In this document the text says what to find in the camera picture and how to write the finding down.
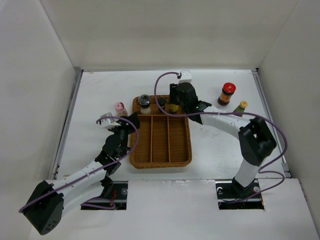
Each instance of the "purple cable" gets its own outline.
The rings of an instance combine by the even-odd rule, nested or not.
[[[235,203],[240,203],[240,202],[243,202],[243,201],[246,201],[262,192],[265,192],[267,190],[270,190],[270,189],[273,189],[277,186],[279,186],[280,184],[282,184],[284,181],[285,181],[285,176],[280,173],[280,172],[277,172],[277,171],[261,171],[262,169],[264,169],[265,167],[269,166],[270,164],[274,163],[275,161],[277,161],[278,159],[280,159],[283,155],[285,155],[287,149],[288,149],[288,141],[287,141],[287,138],[285,136],[285,133],[280,129],[280,127],[278,125],[276,125],[274,122],[272,122],[271,120],[269,120],[268,118],[264,117],[264,116],[260,116],[258,114],[255,114],[255,113],[251,113],[251,112],[196,112],[196,113],[189,113],[189,114],[170,114],[168,112],[166,112],[165,110],[163,110],[163,108],[160,106],[159,102],[158,102],[158,97],[157,97],[157,86],[158,86],[158,82],[159,80],[165,76],[165,75],[169,75],[169,74],[175,74],[175,75],[179,75],[178,72],[176,71],[169,71],[169,72],[166,72],[162,75],[160,75],[157,80],[155,81],[155,85],[154,85],[154,99],[155,99],[155,103],[156,105],[158,106],[158,108],[160,109],[160,111],[162,111],[164,114],[170,116],[170,117],[175,117],[175,118],[185,118],[185,117],[191,117],[191,116],[196,116],[196,115],[202,115],[202,114],[209,114],[209,115],[239,115],[239,114],[242,114],[242,115],[249,115],[249,116],[254,116],[254,117],[258,117],[258,118],[261,118],[263,120],[265,120],[266,122],[268,122],[269,124],[271,124],[282,136],[283,138],[283,141],[284,141],[284,149],[282,151],[282,153],[277,156],[275,159],[271,160],[270,162],[266,163],[265,165],[263,165],[262,167],[260,167],[259,169],[259,173],[260,174],[266,174],[266,173],[273,173],[273,174],[279,174],[282,176],[282,180],[273,185],[273,186],[270,186],[266,189],[263,189],[259,192],[256,192],[255,194],[252,194],[251,196],[249,197],[246,197],[244,199],[239,199],[239,200],[234,200],[234,201],[228,201],[229,204],[235,204]]]
[[[129,156],[129,155],[135,150],[135,148],[136,148],[137,145],[138,145],[139,132],[138,132],[138,129],[136,128],[136,126],[135,126],[131,121],[129,121],[129,120],[125,119],[125,118],[122,118],[122,117],[117,117],[117,116],[104,116],[104,117],[99,118],[95,123],[96,123],[96,124],[99,124],[99,123],[101,122],[101,120],[104,120],[104,119],[118,119],[118,120],[122,120],[122,121],[125,121],[126,123],[130,124],[130,125],[133,127],[133,129],[134,129],[134,131],[135,131],[135,133],[136,133],[136,141],[135,141],[134,146],[130,149],[130,151],[129,151],[126,155],[124,155],[123,157],[121,157],[120,159],[118,159],[118,160],[116,160],[116,161],[113,161],[113,162],[108,163],[108,164],[106,164],[106,165],[104,165],[104,166],[101,166],[101,167],[99,167],[99,168],[97,168],[97,169],[95,169],[95,170],[92,170],[91,172],[88,173],[89,175],[94,174],[95,172],[97,172],[97,171],[99,171],[99,170],[101,170],[101,169],[104,169],[104,168],[106,168],[106,167],[109,167],[109,166],[111,166],[111,165],[113,165],[113,164],[116,164],[116,163],[120,162],[122,159],[124,159],[124,158],[126,158],[127,156]],[[50,196],[51,194],[53,194],[53,193],[55,193],[55,192],[57,192],[57,191],[60,191],[60,190],[62,190],[62,189],[65,189],[65,188],[71,186],[72,184],[75,184],[75,183],[81,181],[82,179],[85,179],[86,177],[88,177],[87,174],[86,174],[86,175],[83,175],[83,176],[81,176],[81,177],[79,177],[79,178],[77,178],[76,180],[73,180],[73,181],[67,183],[66,185],[63,185],[63,186],[61,186],[61,187],[58,187],[57,189],[54,189],[54,190],[52,190],[52,191],[47,192],[46,194],[43,194],[42,196],[40,196],[40,197],[32,200],[31,202],[27,203],[27,204],[24,205],[22,208],[20,208],[20,209],[19,209],[19,213],[22,213],[23,210],[25,210],[26,208],[28,208],[28,207],[30,207],[31,205],[35,204],[36,202],[44,199],[45,197]]]
[[[99,205],[94,205],[94,204],[87,203],[87,202],[89,202],[91,200],[107,200],[112,204],[112,206],[99,206]],[[113,210],[113,209],[116,208],[116,204],[113,201],[111,201],[110,199],[102,198],[102,197],[91,198],[88,201],[82,203],[81,206],[83,206],[83,207],[91,207],[91,208],[96,208],[96,209],[103,209],[103,210]]]
[[[269,124],[271,124],[282,136],[283,141],[284,141],[284,149],[282,151],[282,153],[277,156],[275,159],[271,160],[270,162],[266,163],[265,165],[263,165],[262,167],[260,167],[260,170],[264,169],[265,167],[269,166],[270,164],[274,163],[275,161],[277,161],[278,159],[280,159],[283,155],[285,155],[287,149],[288,149],[288,141],[287,138],[285,136],[285,133],[280,129],[280,127],[278,125],[276,125],[275,123],[273,123],[271,120],[269,120],[268,118],[264,117],[264,116],[260,116],[258,114],[255,113],[251,113],[251,112],[195,112],[195,113],[189,113],[189,114],[170,114],[168,112],[166,112],[165,110],[162,109],[162,107],[160,107],[159,103],[158,103],[158,97],[157,97],[157,86],[158,86],[158,82],[159,80],[165,76],[165,75],[169,75],[169,74],[175,74],[175,75],[179,75],[178,72],[175,71],[169,71],[166,72],[162,75],[160,75],[158,77],[158,79],[155,81],[155,85],[154,85],[154,99],[155,99],[155,103],[158,106],[158,108],[160,109],[160,111],[162,111],[164,114],[170,116],[170,117],[175,117],[175,118],[185,118],[185,117],[191,117],[191,116],[196,116],[196,115],[202,115],[202,114],[209,114],[209,115],[249,115],[249,116],[254,116],[254,117],[258,117],[261,118],[263,120],[265,120],[266,122],[268,122]]]

